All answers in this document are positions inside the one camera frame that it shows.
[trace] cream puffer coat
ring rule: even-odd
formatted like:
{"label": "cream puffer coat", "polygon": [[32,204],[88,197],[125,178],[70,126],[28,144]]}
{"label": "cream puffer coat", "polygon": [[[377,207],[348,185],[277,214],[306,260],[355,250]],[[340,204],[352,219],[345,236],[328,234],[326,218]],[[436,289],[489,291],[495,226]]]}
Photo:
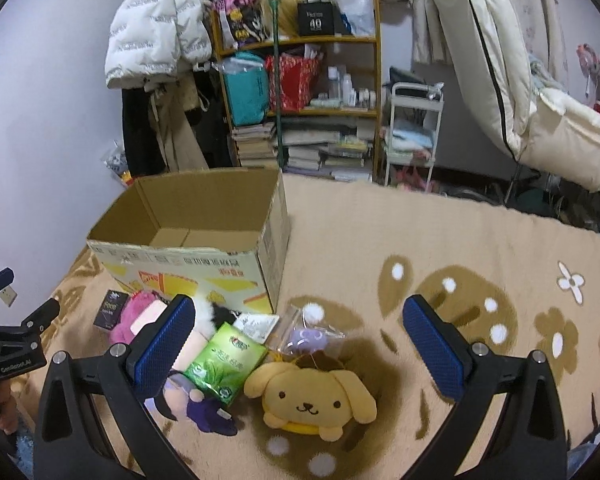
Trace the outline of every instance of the cream puffer coat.
{"label": "cream puffer coat", "polygon": [[200,0],[125,0],[109,31],[108,88],[154,88],[211,56]]}

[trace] metal screw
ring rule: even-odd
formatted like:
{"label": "metal screw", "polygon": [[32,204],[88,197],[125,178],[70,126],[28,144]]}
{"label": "metal screw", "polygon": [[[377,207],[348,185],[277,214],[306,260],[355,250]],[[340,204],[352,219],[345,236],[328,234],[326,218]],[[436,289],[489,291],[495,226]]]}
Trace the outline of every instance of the metal screw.
{"label": "metal screw", "polygon": [[480,357],[484,357],[489,353],[489,347],[479,341],[471,345],[471,350]]}
{"label": "metal screw", "polygon": [[52,361],[55,362],[57,365],[59,365],[65,359],[66,359],[66,352],[63,350],[56,352],[54,354],[54,356],[52,357]]}
{"label": "metal screw", "polygon": [[546,355],[541,350],[534,350],[531,357],[536,363],[544,363],[546,361]]}
{"label": "metal screw", "polygon": [[116,343],[109,349],[109,353],[113,355],[113,357],[120,357],[124,355],[126,352],[126,345],[124,343]]}

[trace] blue gripper pad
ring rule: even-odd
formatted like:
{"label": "blue gripper pad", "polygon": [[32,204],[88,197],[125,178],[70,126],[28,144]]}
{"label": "blue gripper pad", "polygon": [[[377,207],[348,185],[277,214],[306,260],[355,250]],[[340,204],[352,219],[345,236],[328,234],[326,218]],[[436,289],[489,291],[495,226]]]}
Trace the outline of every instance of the blue gripper pad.
{"label": "blue gripper pad", "polygon": [[126,372],[138,399],[156,397],[193,329],[196,309],[182,294],[153,323],[145,325],[131,342]]}
{"label": "blue gripper pad", "polygon": [[410,296],[404,302],[402,324],[427,365],[440,393],[458,402],[464,393],[464,378],[468,370],[464,370],[458,354],[436,327],[438,324],[444,328],[443,325],[448,324],[443,323],[421,296]]}

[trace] red bag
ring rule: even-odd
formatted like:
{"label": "red bag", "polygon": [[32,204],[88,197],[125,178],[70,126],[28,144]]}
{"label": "red bag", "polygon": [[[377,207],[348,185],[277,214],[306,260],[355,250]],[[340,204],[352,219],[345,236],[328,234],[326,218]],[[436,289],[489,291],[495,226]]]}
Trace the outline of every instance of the red bag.
{"label": "red bag", "polygon": [[[273,56],[267,57],[269,72],[269,103],[276,110],[276,79]],[[284,112],[297,112],[311,101],[312,87],[320,73],[320,59],[299,56],[280,56],[280,104]]]}

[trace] teal bag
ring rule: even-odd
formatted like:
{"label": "teal bag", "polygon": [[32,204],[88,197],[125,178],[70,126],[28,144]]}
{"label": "teal bag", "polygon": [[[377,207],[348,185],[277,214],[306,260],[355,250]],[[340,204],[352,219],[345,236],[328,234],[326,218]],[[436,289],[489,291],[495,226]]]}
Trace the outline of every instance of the teal bag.
{"label": "teal bag", "polygon": [[[232,65],[231,59],[247,63]],[[224,84],[234,126],[261,123],[269,109],[269,77],[264,68],[264,60],[249,52],[238,52],[234,58],[226,61],[232,65],[224,72]],[[237,66],[241,66],[241,70],[235,70]]]}

